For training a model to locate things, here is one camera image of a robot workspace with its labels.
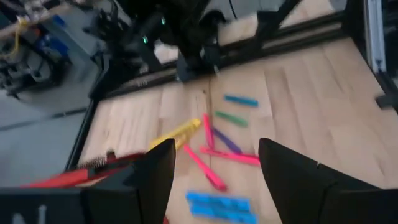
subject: wooden table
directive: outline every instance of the wooden table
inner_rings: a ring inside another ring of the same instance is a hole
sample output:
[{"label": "wooden table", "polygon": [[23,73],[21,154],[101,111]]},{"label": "wooden table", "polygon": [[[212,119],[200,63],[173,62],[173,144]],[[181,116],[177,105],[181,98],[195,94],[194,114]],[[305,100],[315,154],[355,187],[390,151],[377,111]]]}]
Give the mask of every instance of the wooden table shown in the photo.
[{"label": "wooden table", "polygon": [[[326,0],[304,0],[285,25],[330,12]],[[246,22],[255,24],[251,19]],[[230,27],[224,38],[232,34],[244,38],[255,27],[238,25],[237,29]],[[169,52],[164,55],[173,57]],[[227,93],[256,98],[259,107],[228,103],[223,100]],[[248,128],[239,128],[213,117],[213,125],[246,153],[257,154],[259,138],[267,137],[370,184],[398,187],[398,116],[377,107],[374,97],[380,93],[352,40],[339,40],[225,69],[220,77],[104,100],[96,111],[81,161],[105,155],[109,148],[117,156],[145,151],[161,134],[203,113],[221,110],[249,121]],[[202,128],[189,145],[198,152],[205,143]],[[226,150],[219,140],[216,148]],[[226,182],[227,195],[251,199],[259,223],[280,223],[259,167],[198,155]],[[216,223],[191,216],[185,200],[188,190],[220,194],[189,155],[178,151],[167,207],[170,223]]]}]

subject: pink pen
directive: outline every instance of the pink pen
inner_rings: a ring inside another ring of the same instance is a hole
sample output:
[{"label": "pink pen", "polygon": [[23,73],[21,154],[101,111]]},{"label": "pink pen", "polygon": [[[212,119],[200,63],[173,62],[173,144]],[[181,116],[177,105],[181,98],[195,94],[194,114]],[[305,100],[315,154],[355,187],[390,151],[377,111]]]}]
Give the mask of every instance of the pink pen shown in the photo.
[{"label": "pink pen", "polygon": [[191,158],[198,164],[198,166],[205,173],[210,183],[220,191],[226,191],[228,188],[224,182],[219,178],[192,150],[189,146],[184,145],[184,150],[191,156]]},{"label": "pink pen", "polygon": [[235,154],[235,153],[229,153],[229,152],[220,152],[220,151],[211,150],[205,146],[202,146],[200,148],[200,151],[202,153],[209,154],[211,156],[218,156],[218,157],[222,157],[225,159],[231,159],[231,160],[234,160],[237,162],[242,162],[245,164],[250,164],[250,165],[254,165],[254,166],[260,165],[259,158],[256,156],[252,156],[252,155],[247,155],[247,154],[242,155],[242,154]]},{"label": "pink pen", "polygon": [[205,126],[207,145],[210,149],[214,149],[213,131],[211,130],[209,116],[207,114],[203,114],[203,125]]}]

